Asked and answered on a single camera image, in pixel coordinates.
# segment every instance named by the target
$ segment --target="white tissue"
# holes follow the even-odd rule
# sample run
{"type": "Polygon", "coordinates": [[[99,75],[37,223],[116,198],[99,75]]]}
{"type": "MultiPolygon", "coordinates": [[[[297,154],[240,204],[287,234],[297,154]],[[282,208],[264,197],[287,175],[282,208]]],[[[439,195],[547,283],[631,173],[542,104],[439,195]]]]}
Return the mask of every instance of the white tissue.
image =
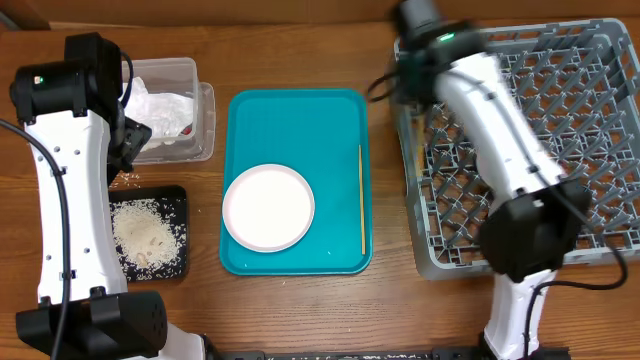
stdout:
{"type": "MultiPolygon", "coordinates": [[[[178,136],[193,122],[193,99],[170,93],[149,94],[144,81],[136,77],[133,79],[131,97],[124,113],[150,127],[151,139],[178,136]]],[[[153,141],[147,143],[142,151],[153,149],[162,143],[171,145],[174,141],[153,141]]]]}

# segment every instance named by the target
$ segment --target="cable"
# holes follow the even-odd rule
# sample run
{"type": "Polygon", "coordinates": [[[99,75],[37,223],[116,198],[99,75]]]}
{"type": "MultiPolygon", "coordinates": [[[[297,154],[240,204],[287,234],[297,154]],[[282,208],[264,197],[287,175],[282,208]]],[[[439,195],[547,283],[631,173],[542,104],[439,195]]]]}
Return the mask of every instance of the cable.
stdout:
{"type": "Polygon", "coordinates": [[[129,67],[129,83],[127,84],[127,89],[124,91],[124,95],[122,95],[122,101],[120,101],[122,107],[126,108],[129,103],[129,98],[131,97],[131,88],[133,87],[133,62],[126,52],[120,50],[120,54],[126,60],[127,66],[129,67]]]}
{"type": "Polygon", "coordinates": [[[385,92],[380,96],[371,97],[371,93],[373,92],[373,90],[375,90],[378,86],[380,86],[380,84],[396,76],[398,76],[398,73],[395,71],[386,73],[381,77],[377,78],[373,83],[371,83],[371,85],[369,85],[369,88],[367,89],[367,99],[369,100],[369,102],[378,102],[388,98],[391,94],[393,94],[393,92],[396,90],[395,87],[387,90],[387,92],[385,92]]]}
{"type": "Polygon", "coordinates": [[[58,328],[53,340],[53,349],[51,350],[51,359],[58,358],[60,353],[60,345],[62,343],[62,337],[64,333],[64,327],[67,320],[67,312],[69,308],[69,298],[71,297],[71,256],[70,248],[71,243],[69,240],[69,204],[67,203],[67,192],[62,180],[63,171],[60,170],[56,160],[51,156],[51,153],[33,136],[29,135],[24,130],[9,123],[4,119],[0,119],[0,126],[13,132],[14,134],[27,140],[33,147],[35,147],[40,154],[47,160],[53,176],[56,180],[56,186],[58,187],[58,196],[60,197],[60,215],[62,218],[62,306],[60,310],[60,318],[58,319],[58,328]]]}
{"type": "Polygon", "coordinates": [[[533,294],[531,296],[531,300],[529,301],[529,306],[527,308],[527,317],[525,319],[525,328],[524,328],[524,334],[523,334],[524,335],[523,359],[524,360],[529,360],[529,341],[530,341],[529,331],[530,331],[530,328],[531,328],[531,317],[533,316],[533,307],[535,306],[535,302],[536,302],[536,299],[537,299],[538,295],[540,295],[540,293],[542,292],[542,290],[544,288],[551,287],[551,286],[567,286],[567,287],[574,287],[574,288],[586,289],[586,290],[597,290],[597,291],[613,290],[613,289],[619,288],[620,286],[622,286],[627,281],[627,278],[629,277],[629,269],[627,268],[627,264],[624,261],[624,258],[622,257],[622,255],[620,254],[620,251],[615,246],[613,246],[611,243],[609,243],[609,241],[607,241],[607,239],[602,235],[602,233],[598,233],[596,231],[595,227],[593,225],[591,225],[591,223],[589,222],[589,219],[587,219],[587,217],[584,216],[584,214],[582,214],[580,212],[580,210],[578,210],[575,206],[573,206],[573,204],[571,204],[564,197],[564,195],[562,195],[556,188],[552,187],[549,184],[549,182],[540,174],[540,172],[538,171],[537,165],[533,163],[533,160],[532,160],[530,154],[526,150],[526,147],[524,145],[524,141],[520,137],[520,134],[516,131],[515,125],[511,122],[511,118],[509,117],[509,112],[504,107],[504,105],[498,100],[498,98],[495,96],[494,92],[491,91],[486,86],[484,86],[478,80],[473,79],[473,78],[471,78],[469,76],[466,76],[466,75],[464,75],[462,73],[455,72],[455,71],[449,71],[449,72],[447,72],[445,74],[448,75],[448,76],[455,77],[457,79],[463,80],[466,83],[468,83],[469,85],[477,88],[478,90],[480,90],[481,92],[483,92],[485,94],[485,96],[487,97],[488,101],[496,100],[493,103],[495,104],[496,109],[500,113],[500,116],[503,117],[505,125],[507,125],[507,127],[509,128],[509,132],[511,132],[511,135],[514,137],[518,147],[520,148],[520,150],[522,152],[522,155],[527,160],[527,163],[529,164],[529,167],[532,170],[532,173],[535,174],[535,176],[538,178],[538,180],[547,189],[549,189],[551,194],[569,212],[571,212],[576,218],[578,218],[578,220],[580,220],[584,224],[584,226],[586,226],[587,229],[589,229],[589,231],[591,231],[596,237],[598,237],[601,240],[601,242],[604,243],[607,246],[607,248],[609,248],[609,250],[611,250],[611,252],[613,253],[613,256],[615,257],[616,261],[618,262],[618,265],[620,266],[620,278],[617,281],[615,281],[613,283],[610,283],[610,284],[585,284],[585,283],[579,283],[579,282],[574,282],[574,281],[554,280],[554,281],[547,281],[547,282],[538,284],[538,286],[536,286],[533,289],[533,294]]]}

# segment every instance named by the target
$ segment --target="plastic bin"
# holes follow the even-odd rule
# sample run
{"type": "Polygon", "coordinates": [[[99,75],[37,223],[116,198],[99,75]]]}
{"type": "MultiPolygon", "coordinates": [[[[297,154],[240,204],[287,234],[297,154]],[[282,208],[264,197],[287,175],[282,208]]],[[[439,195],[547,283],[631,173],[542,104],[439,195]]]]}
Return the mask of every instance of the plastic bin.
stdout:
{"type": "MultiPolygon", "coordinates": [[[[198,82],[196,63],[190,58],[133,61],[134,77],[140,77],[150,94],[173,93],[193,102],[191,132],[178,136],[152,138],[135,165],[207,160],[213,155],[215,138],[215,98],[211,85],[198,82]]],[[[122,63],[122,77],[129,81],[129,67],[122,63]]]]}
{"type": "MultiPolygon", "coordinates": [[[[570,178],[586,179],[593,194],[591,223],[623,256],[640,258],[640,125],[634,101],[640,64],[624,25],[602,19],[480,32],[501,59],[505,82],[541,143],[570,178]]],[[[398,42],[394,55],[403,56],[398,42]]],[[[446,104],[421,109],[392,96],[391,107],[418,272],[430,280],[490,273],[474,242],[490,194],[477,176],[472,144],[446,104]]],[[[586,229],[564,257],[565,264],[613,261],[586,229]]]]}

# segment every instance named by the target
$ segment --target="yellow stick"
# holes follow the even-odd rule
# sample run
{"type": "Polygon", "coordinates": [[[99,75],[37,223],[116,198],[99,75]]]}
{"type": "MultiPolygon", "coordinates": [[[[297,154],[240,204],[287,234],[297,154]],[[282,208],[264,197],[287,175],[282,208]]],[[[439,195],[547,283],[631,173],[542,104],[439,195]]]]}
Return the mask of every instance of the yellow stick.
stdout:
{"type": "Polygon", "coordinates": [[[358,162],[360,166],[360,228],[362,230],[362,255],[365,254],[364,239],[364,193],[362,190],[362,145],[358,146],[358,162]]]}

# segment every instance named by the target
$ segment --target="wooden table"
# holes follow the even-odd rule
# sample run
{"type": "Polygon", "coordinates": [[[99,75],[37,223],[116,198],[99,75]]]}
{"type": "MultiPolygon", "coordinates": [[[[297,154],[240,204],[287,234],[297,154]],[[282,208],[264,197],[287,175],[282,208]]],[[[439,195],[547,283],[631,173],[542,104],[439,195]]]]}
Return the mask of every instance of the wooden table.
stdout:
{"type": "MultiPolygon", "coordinates": [[[[640,44],[640,18],[623,19],[640,44]]],[[[507,25],[493,21],[483,25],[507,25]]],[[[61,60],[68,32],[0,35],[0,117],[15,120],[8,87],[21,65],[61,60]]],[[[143,187],[179,184],[190,196],[191,268],[156,289],[171,322],[206,333],[221,350],[417,350],[472,345],[487,323],[491,277],[428,282],[413,260],[402,157],[388,105],[369,106],[375,256],[355,276],[237,277],[218,258],[227,109],[245,89],[348,87],[364,91],[385,70],[394,34],[385,23],[105,30],[134,59],[192,57],[216,92],[215,153],[206,162],[140,166],[143,187]]],[[[37,182],[25,142],[0,131],[0,358],[43,359],[15,333],[36,306],[41,232],[37,182]]],[[[615,292],[553,289],[541,325],[546,345],[576,359],[637,359],[640,264],[615,292]]],[[[568,267],[565,280],[608,282],[614,266],[568,267]]]]}

